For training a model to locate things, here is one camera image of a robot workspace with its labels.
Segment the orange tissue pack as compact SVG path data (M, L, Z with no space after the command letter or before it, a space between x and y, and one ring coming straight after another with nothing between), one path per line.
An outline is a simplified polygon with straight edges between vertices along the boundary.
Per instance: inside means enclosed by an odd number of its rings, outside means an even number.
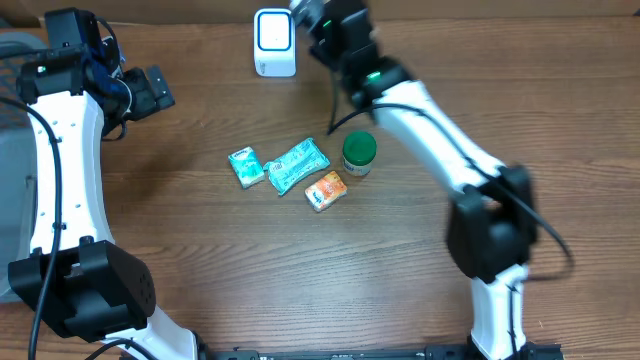
M348 188L336 171L331 171L309 186L304 194L316 212L329 208L347 194Z

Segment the teal wet wipes pack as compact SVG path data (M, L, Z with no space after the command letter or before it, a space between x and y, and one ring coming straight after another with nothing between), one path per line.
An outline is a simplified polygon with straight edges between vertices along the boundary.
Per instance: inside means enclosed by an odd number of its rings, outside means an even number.
M263 170L279 196L284 196L298 182L330 165L313 138L307 138L280 157L267 162Z

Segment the green lid jar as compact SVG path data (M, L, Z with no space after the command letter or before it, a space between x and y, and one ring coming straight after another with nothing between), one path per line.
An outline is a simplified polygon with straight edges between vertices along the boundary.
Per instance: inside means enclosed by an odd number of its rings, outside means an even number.
M377 154L375 138L368 132L350 133L342 148L343 166L353 176L366 176Z

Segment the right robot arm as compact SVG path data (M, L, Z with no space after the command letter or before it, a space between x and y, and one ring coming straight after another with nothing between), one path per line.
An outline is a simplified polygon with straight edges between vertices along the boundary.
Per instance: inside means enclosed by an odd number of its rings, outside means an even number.
M293 21L312 39L311 54L341 76L359 113L368 113L424 164L447 191L446 243L470 278L471 348L484 359L522 359L522 287L537 239L531 182L478 147L439 108L426 85L381 53L362 1L294 0Z

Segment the teal tissue pack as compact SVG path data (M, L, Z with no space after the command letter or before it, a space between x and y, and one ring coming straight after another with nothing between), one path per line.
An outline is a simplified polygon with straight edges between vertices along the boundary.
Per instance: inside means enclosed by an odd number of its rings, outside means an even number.
M228 159L243 189L247 189L265 179L263 166L252 147L247 146L238 150L230 154Z

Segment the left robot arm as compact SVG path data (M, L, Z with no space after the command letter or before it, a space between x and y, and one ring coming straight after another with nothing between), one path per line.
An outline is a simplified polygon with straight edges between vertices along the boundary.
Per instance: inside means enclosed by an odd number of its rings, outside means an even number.
M101 144L175 100L156 66L123 68L110 25L87 10L45 16L49 46L26 59L11 106L35 136L36 214L28 255L8 265L32 327L120 348L133 359L204 359L207 348L157 304L147 265L115 243Z

